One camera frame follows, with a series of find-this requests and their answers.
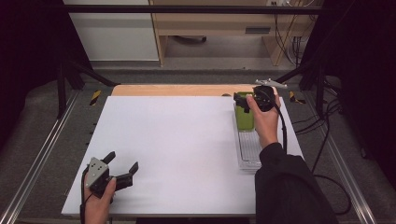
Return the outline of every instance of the yellow and black tape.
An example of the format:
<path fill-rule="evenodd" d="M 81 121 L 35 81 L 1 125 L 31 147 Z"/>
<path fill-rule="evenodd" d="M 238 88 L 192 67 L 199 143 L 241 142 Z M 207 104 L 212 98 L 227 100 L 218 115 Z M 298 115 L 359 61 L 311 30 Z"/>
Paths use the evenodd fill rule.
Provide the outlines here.
<path fill-rule="evenodd" d="M 293 91 L 290 91 L 290 101 L 292 103 L 299 103 L 299 104 L 302 104 L 302 105 L 305 104 L 305 100 L 297 100 L 296 99 L 296 97 L 294 96 L 294 92 Z"/>
<path fill-rule="evenodd" d="M 101 93 L 101 91 L 95 91 L 93 93 L 90 105 L 95 105 L 96 104 L 96 101 L 98 100 L 100 93 Z"/>

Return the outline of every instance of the wooden cabinet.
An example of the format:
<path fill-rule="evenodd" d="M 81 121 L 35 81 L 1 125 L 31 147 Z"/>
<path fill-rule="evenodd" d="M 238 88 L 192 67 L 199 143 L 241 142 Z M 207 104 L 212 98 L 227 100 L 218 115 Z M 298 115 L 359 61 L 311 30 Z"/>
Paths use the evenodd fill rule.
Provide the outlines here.
<path fill-rule="evenodd" d="M 149 3 L 156 6 L 267 6 L 267 0 L 149 0 Z M 303 6 L 304 1 L 297 0 L 291 4 Z M 279 65 L 283 52 L 276 36 L 278 42 L 282 39 L 287 45 L 290 36 L 308 36 L 314 27 L 309 16 L 303 15 L 277 15 L 276 18 L 275 15 L 254 14 L 157 13 L 152 14 L 152 19 L 161 64 L 169 35 L 259 35 L 273 65 Z"/>

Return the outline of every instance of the wall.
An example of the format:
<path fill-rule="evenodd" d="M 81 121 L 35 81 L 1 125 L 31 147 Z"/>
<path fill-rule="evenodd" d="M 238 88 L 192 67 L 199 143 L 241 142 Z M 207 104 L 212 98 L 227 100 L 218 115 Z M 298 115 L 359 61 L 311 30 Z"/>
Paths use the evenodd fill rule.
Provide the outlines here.
<path fill-rule="evenodd" d="M 148 5 L 147 0 L 64 0 L 67 5 Z M 70 13 L 90 61 L 158 61 L 151 16 Z"/>

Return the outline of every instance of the person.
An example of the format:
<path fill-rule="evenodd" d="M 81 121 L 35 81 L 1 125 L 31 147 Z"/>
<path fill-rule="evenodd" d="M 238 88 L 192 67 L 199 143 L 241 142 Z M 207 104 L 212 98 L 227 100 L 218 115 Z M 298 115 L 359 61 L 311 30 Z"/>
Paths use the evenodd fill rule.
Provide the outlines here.
<path fill-rule="evenodd" d="M 273 107 L 261 112 L 251 95 L 247 95 L 247 103 L 262 146 L 262 167 L 255 174 L 256 223 L 338 223 L 303 158 L 287 155 L 278 142 L 277 110 Z M 276 104 L 281 107 L 277 93 Z M 85 189 L 87 224 L 106 222 L 115 187 L 116 181 L 112 179 L 102 199 L 88 198 L 91 192 Z"/>

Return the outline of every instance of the green container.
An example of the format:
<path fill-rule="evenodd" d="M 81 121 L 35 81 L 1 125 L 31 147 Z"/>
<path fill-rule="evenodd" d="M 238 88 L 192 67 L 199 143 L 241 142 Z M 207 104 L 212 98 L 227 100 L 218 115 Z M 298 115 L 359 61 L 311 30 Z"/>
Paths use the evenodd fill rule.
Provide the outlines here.
<path fill-rule="evenodd" d="M 240 91 L 238 94 L 246 97 L 247 94 L 253 95 L 251 91 Z M 236 126 L 239 132 L 252 132 L 254 130 L 253 112 L 249 110 L 245 113 L 245 109 L 239 105 L 235 106 Z"/>

